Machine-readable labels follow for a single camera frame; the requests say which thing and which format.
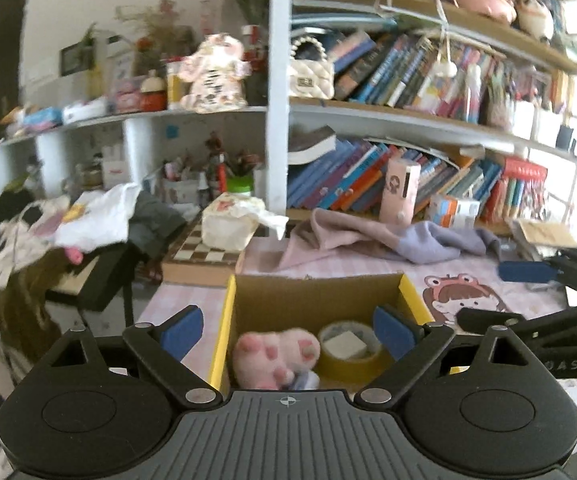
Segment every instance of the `green lid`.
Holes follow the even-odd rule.
[[[226,181],[229,193],[250,193],[252,191],[252,176],[233,176]]]

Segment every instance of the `metal screw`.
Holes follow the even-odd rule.
[[[207,404],[213,402],[217,397],[217,394],[208,388],[194,388],[186,392],[186,400],[192,402],[193,404]]]
[[[360,394],[360,397],[370,404],[384,404],[392,399],[392,395],[383,388],[368,388]]]

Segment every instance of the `chessboard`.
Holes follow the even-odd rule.
[[[231,253],[202,243],[200,216],[169,247],[162,261],[162,274],[168,283],[226,286],[243,262],[244,251]]]

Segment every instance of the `pink plush toy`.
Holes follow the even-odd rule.
[[[320,343],[306,330],[248,332],[233,349],[233,369],[240,388],[279,390],[296,374],[311,370],[320,356]]]

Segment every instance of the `gray ribbed plate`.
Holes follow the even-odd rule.
[[[341,392],[234,392],[222,408],[182,417],[162,449],[106,480],[467,478],[419,453],[393,417],[358,410]],[[567,478],[555,470],[536,480]]]

